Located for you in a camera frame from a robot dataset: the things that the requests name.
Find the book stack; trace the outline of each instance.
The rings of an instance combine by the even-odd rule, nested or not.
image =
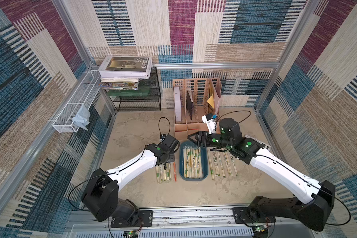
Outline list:
[[[106,56],[98,71],[96,87],[114,90],[138,90],[139,81],[148,79],[152,60],[144,56]]]

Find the vent grille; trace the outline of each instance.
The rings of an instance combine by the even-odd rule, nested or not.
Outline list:
[[[123,231],[112,231],[114,238],[122,238]],[[245,226],[234,227],[196,227],[146,229],[139,238],[207,238],[207,237],[251,237],[252,229]],[[77,232],[76,238],[110,238],[108,231]]]

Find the black mounting bracket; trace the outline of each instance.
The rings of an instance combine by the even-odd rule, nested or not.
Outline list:
[[[257,221],[253,221],[248,207],[233,207],[233,214],[236,224],[247,223],[250,225],[250,223],[266,223],[266,217],[259,217]],[[268,216],[268,219],[270,219],[272,223],[276,222],[274,216]]]
[[[141,210],[138,214],[138,219],[136,224],[132,225],[121,218],[113,217],[111,220],[111,228],[123,228],[123,227],[139,227],[140,223],[143,221],[142,227],[151,227],[153,219],[152,210]]]

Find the floor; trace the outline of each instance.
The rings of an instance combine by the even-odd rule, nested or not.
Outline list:
[[[220,108],[220,115],[235,110],[250,110],[251,116],[241,123],[241,132],[267,143],[252,108]],[[228,115],[236,121],[242,120],[246,112]],[[171,122],[170,134],[174,136],[174,110],[162,109],[152,112],[119,112],[109,138],[101,169],[114,168],[137,154],[145,144],[159,142],[157,123],[160,117]],[[166,120],[161,120],[162,133],[169,129]],[[186,206],[205,204],[250,203],[255,196],[289,198],[292,193],[264,172],[235,161],[239,176],[212,180],[209,175],[203,181],[183,180],[177,168],[177,182],[157,183],[156,169],[149,169],[129,182],[120,192],[119,198],[130,199],[138,207]]]

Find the black wire mesh rack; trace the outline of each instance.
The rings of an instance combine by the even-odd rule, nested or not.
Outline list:
[[[151,69],[149,79],[141,79],[140,86],[148,86],[149,92],[146,96],[117,96],[111,97],[118,112],[130,111],[160,111],[161,110],[161,92],[157,69]]]

